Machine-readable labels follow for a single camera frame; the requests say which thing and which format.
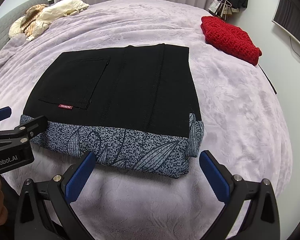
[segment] striped fabric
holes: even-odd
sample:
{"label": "striped fabric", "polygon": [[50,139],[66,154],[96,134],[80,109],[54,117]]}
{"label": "striped fabric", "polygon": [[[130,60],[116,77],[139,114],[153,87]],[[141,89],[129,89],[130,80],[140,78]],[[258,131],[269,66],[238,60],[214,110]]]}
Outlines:
{"label": "striped fabric", "polygon": [[25,29],[25,34],[27,37],[29,37],[32,34],[34,25],[35,25],[35,21],[30,23],[30,25]]}
{"label": "striped fabric", "polygon": [[31,10],[38,10],[38,12],[32,16],[30,19],[27,20],[26,23],[24,23],[22,26],[20,26],[20,29],[22,32],[25,33],[25,30],[30,26],[31,23],[33,23],[38,17],[39,15],[41,14],[42,10],[44,8],[46,8],[48,5],[47,4],[36,4],[32,7],[30,7],[27,11],[26,11],[26,17],[28,15],[28,13],[31,11]]}

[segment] bed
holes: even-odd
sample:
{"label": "bed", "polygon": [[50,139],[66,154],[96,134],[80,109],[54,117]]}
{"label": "bed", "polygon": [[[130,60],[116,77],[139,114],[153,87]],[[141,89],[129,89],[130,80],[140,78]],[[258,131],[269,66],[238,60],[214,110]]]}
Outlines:
{"label": "bed", "polygon": [[[32,88],[64,51],[159,43],[186,46],[204,122],[200,151],[210,150],[232,174],[246,180],[270,179],[278,196],[292,170],[289,133],[278,99],[259,67],[206,44],[200,19],[208,15],[168,1],[113,0],[54,21],[34,41],[18,34],[0,51],[0,108],[12,109],[0,130],[19,125]],[[3,174],[17,192],[25,179],[50,180],[76,161],[32,147],[32,164]],[[229,236],[239,229],[247,204]],[[192,158],[189,173],[179,179],[97,164],[71,205],[96,239],[199,239],[223,207],[198,158]]]}
{"label": "bed", "polygon": [[26,11],[36,4],[49,4],[48,0],[28,0],[0,18],[0,50],[9,41],[9,29],[12,23],[24,16]]}

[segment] gray speckled fabric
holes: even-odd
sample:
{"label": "gray speckled fabric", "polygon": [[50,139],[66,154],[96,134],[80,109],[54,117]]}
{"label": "gray speckled fabric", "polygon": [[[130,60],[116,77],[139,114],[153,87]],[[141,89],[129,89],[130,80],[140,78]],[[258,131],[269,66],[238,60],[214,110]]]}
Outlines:
{"label": "gray speckled fabric", "polygon": [[[32,117],[22,115],[20,124]],[[56,152],[80,157],[90,150],[97,163],[178,178],[189,172],[189,157],[197,157],[203,122],[189,114],[189,138],[158,135],[125,128],[49,122],[32,142]]]}

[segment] red label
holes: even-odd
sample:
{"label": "red label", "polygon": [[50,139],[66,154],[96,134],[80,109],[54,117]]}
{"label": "red label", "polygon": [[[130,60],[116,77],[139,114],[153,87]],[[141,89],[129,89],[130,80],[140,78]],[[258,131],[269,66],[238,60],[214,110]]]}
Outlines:
{"label": "red label", "polygon": [[71,110],[73,106],[67,106],[67,105],[60,104],[58,107]]}

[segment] red knit sweater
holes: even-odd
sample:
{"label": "red knit sweater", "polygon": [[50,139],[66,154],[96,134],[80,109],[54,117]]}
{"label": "red knit sweater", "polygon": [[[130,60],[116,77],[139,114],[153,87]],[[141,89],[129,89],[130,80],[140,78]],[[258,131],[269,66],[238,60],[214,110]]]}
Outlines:
{"label": "red knit sweater", "polygon": [[201,21],[207,43],[254,66],[258,64],[262,52],[245,31],[214,16],[203,16]]}

